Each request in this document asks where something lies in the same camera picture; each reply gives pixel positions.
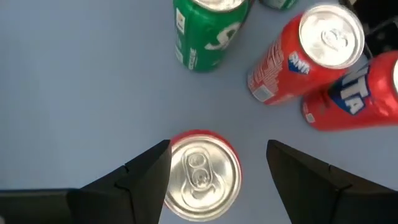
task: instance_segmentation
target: light blue table surface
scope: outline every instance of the light blue table surface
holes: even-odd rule
[[[246,71],[294,15],[255,3],[221,67],[174,55],[171,0],[0,2],[0,189],[82,187],[162,139],[212,129],[239,153],[243,185],[210,223],[289,223],[266,161],[277,139],[398,189],[398,128],[321,133],[299,100],[264,106]],[[188,223],[163,209],[160,223]]]

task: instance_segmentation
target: upright can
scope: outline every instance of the upright can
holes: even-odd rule
[[[280,10],[290,9],[296,0],[259,0],[261,4]]]
[[[322,131],[398,125],[398,51],[378,55],[329,88],[305,95],[302,113]]]
[[[364,47],[358,18],[338,4],[319,4],[292,19],[248,74],[251,93],[266,105],[300,96],[344,75]]]
[[[247,0],[173,0],[175,54],[189,70],[209,72],[244,22]]]
[[[171,146],[166,206],[189,221],[220,217],[235,201],[242,182],[230,143],[214,132],[192,130],[173,138]]]

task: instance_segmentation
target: silver can lid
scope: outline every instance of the silver can lid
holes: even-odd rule
[[[228,12],[236,9],[247,0],[192,0],[199,6],[214,12]]]
[[[172,143],[172,164],[165,204],[194,222],[214,220],[238,196],[242,174],[228,142],[210,132],[190,131]]]
[[[362,54],[365,36],[359,19],[338,4],[318,4],[304,12],[299,26],[305,53],[317,64],[348,68]]]

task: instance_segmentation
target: sprite can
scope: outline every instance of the sprite can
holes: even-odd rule
[[[296,0],[260,0],[263,5],[272,7],[274,9],[290,9]]]
[[[173,5],[177,59],[189,70],[214,70],[246,18],[248,0],[174,0]]]

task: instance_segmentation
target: fanta can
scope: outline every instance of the fanta can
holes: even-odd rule
[[[304,96],[307,122],[322,131],[398,125],[398,51],[378,55],[329,88]]]
[[[248,73],[248,87],[272,105],[332,83],[354,64],[364,47],[363,28],[344,6],[324,3],[292,19]]]

